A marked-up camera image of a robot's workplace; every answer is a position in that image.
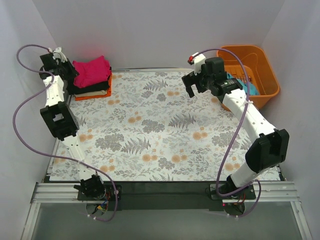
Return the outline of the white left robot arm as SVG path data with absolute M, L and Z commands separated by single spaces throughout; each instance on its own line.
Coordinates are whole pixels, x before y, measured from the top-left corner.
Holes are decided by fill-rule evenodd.
M 86 154 L 78 135 L 80 127 L 64 98 L 64 81 L 73 80 L 78 76 L 78 72 L 60 47 L 41 55 L 40 59 L 43 66 L 39 76 L 48 87 L 45 107 L 40 110 L 40 115 L 52 136 L 60 140 L 71 158 L 78 161 L 80 180 L 79 185 L 73 187 L 87 198 L 101 200 L 106 196 L 106 188 L 96 171 L 82 165 L 86 160 Z

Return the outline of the pink t shirt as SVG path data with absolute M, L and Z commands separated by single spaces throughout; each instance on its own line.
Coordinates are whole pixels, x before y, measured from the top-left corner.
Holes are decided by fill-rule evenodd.
M 78 88 L 86 88 L 108 80 L 112 74 L 111 66 L 103 55 L 89 62 L 72 62 L 78 76 L 73 84 Z

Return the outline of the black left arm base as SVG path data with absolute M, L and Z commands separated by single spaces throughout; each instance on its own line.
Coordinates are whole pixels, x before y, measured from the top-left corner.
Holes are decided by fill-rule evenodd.
M 86 180 L 81 179 L 80 184 L 75 184 L 73 188 L 78 191 L 78 200 L 101 201 L 85 207 L 86 212 L 95 217 L 104 215 L 108 211 L 109 203 L 116 199 L 119 201 L 122 194 L 121 185 L 116 185 L 114 189 L 112 184 L 105 184 L 98 174 L 93 174 Z

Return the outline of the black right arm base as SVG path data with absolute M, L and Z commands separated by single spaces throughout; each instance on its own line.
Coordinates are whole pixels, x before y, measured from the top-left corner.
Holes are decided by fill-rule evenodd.
M 227 216 L 235 218 L 239 218 L 246 213 L 246 200 L 256 200 L 252 184 L 239 190 L 228 181 L 220 182 L 218 188 L 216 188 L 216 183 L 214 182 L 204 192 L 210 200 L 221 202 L 222 210 Z

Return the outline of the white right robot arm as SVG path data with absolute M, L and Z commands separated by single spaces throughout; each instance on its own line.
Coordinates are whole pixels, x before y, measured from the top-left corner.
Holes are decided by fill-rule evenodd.
M 239 120 L 252 142 L 245 154 L 245 163 L 214 190 L 214 194 L 222 198 L 236 195 L 263 172 L 285 160 L 289 133 L 278 130 L 263 117 L 248 99 L 249 88 L 236 78 L 228 77 L 222 58 L 196 54 L 189 57 L 188 63 L 194 66 L 193 72 L 182 77 L 188 95 L 191 98 L 195 95 L 192 86 L 196 86 L 199 93 L 210 91 Z

